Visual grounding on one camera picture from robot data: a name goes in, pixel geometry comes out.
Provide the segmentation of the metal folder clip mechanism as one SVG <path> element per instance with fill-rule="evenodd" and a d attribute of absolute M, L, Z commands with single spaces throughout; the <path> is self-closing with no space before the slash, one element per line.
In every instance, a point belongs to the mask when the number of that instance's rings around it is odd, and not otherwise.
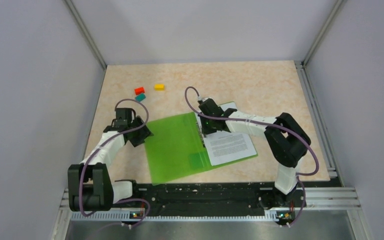
<path fill-rule="evenodd" d="M 196 126 L 197 126 L 197 130 L 198 130 L 198 134 L 199 134 L 199 138 L 200 138 L 200 142 L 202 144 L 202 147 L 206 148 L 206 144 L 205 144 L 206 135 L 203 133 L 203 129 L 202 129 L 202 125 L 201 125 L 200 120 L 196 121 Z"/>

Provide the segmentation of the printed paper sheet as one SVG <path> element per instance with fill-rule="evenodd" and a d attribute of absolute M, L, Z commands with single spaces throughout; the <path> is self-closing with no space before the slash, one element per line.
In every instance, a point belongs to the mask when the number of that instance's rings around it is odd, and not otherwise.
<path fill-rule="evenodd" d="M 200 116 L 195 114 L 196 121 Z M 251 137 L 245 133 L 217 131 L 205 136 L 205 150 L 212 167 L 258 156 Z"/>

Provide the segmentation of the green plastic folder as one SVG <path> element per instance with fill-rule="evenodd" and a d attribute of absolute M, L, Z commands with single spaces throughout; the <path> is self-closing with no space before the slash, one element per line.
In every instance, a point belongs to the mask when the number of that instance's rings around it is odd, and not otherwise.
<path fill-rule="evenodd" d="M 153 133 L 144 143 L 152 184 L 165 184 L 242 161 L 210 166 L 195 114 L 184 113 L 147 123 Z"/>

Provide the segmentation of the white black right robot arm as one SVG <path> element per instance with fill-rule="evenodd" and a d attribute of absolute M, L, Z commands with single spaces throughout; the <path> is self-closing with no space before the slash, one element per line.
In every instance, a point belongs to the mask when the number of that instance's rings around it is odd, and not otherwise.
<path fill-rule="evenodd" d="M 278 162 L 273 200 L 279 206 L 287 206 L 293 200 L 293 191 L 298 184 L 297 166 L 312 143 L 292 115 L 283 112 L 277 117 L 262 117 L 236 108 L 222 109 L 209 97 L 199 99 L 198 108 L 205 135 L 228 132 L 265 138 Z"/>

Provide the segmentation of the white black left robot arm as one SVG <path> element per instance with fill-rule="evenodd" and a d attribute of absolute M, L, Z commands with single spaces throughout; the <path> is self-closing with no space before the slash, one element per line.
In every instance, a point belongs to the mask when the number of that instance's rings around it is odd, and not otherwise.
<path fill-rule="evenodd" d="M 140 202 L 133 180 L 112 182 L 109 167 L 122 147 L 143 144 L 153 134 L 144 120 L 132 108 L 116 108 L 115 118 L 101 135 L 96 147 L 80 163 L 67 171 L 69 208 L 89 216 L 96 211 L 108 211 L 122 200 L 134 207 Z"/>

